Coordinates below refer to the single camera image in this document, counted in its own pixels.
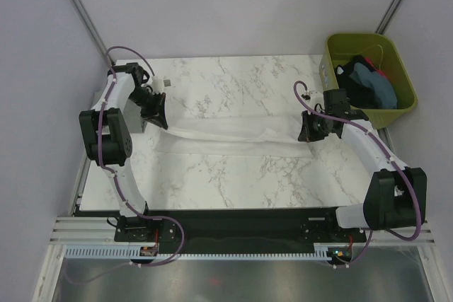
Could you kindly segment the white t-shirt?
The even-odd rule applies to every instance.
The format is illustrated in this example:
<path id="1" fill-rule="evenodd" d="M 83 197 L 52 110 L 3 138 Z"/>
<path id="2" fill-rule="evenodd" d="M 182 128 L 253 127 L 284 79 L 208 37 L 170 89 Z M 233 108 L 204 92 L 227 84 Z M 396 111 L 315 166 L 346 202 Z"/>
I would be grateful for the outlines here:
<path id="1" fill-rule="evenodd" d="M 312 158 L 299 141 L 302 121 L 295 116 L 184 118 L 159 133 L 156 150 L 204 156 Z"/>

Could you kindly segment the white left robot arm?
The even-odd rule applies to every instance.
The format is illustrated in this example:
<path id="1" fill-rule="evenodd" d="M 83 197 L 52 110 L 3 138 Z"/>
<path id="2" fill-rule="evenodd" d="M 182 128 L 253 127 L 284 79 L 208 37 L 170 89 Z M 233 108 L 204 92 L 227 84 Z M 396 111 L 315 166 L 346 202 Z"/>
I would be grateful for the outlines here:
<path id="1" fill-rule="evenodd" d="M 141 122 L 168 129 L 166 94 L 147 85 L 149 78 L 149 73 L 136 62 L 113 66 L 96 104 L 79 114 L 86 155 L 108 177 L 119 201 L 120 214 L 124 217 L 139 216 L 130 228 L 139 240 L 149 240 L 156 229 L 155 223 L 144 217 L 148 205 L 132 172 L 133 143 L 123 110 L 131 102 L 139 108 Z"/>

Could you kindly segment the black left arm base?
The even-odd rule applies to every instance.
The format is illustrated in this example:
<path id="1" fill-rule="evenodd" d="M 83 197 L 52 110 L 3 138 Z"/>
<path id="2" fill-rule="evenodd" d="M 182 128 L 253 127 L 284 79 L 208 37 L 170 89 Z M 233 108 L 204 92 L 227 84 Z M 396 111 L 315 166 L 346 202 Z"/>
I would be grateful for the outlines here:
<path id="1" fill-rule="evenodd" d="M 170 211 L 150 211 L 154 219 L 143 219 L 138 216 L 125 217 L 111 214 L 106 222 L 115 229 L 115 242 L 129 243 L 176 243 L 181 241 L 181 231 L 176 222 L 162 218 L 173 217 Z"/>

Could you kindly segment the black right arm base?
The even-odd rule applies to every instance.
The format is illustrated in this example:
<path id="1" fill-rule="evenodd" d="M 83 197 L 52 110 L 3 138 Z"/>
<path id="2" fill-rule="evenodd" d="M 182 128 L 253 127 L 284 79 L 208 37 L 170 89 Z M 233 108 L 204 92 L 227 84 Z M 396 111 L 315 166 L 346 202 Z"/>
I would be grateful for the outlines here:
<path id="1" fill-rule="evenodd" d="M 312 243 L 364 243 L 366 235 L 358 228 L 341 228 L 336 207 L 302 209 L 301 224 L 304 240 Z"/>

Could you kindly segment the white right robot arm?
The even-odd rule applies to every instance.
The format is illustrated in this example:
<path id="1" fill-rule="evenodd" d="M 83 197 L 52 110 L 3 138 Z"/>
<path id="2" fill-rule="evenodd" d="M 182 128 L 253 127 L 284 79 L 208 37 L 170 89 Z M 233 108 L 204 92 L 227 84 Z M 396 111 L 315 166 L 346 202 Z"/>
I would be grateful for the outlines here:
<path id="1" fill-rule="evenodd" d="M 324 223 L 326 236 L 342 240 L 350 228 L 395 233 L 425 221 L 427 176 L 421 168 L 401 161 L 374 131 L 366 114 L 351 108 L 343 89 L 323 93 L 323 109 L 306 107 L 300 141 L 315 142 L 330 135 L 342 139 L 357 154 L 371 180 L 360 204 L 338 207 Z"/>

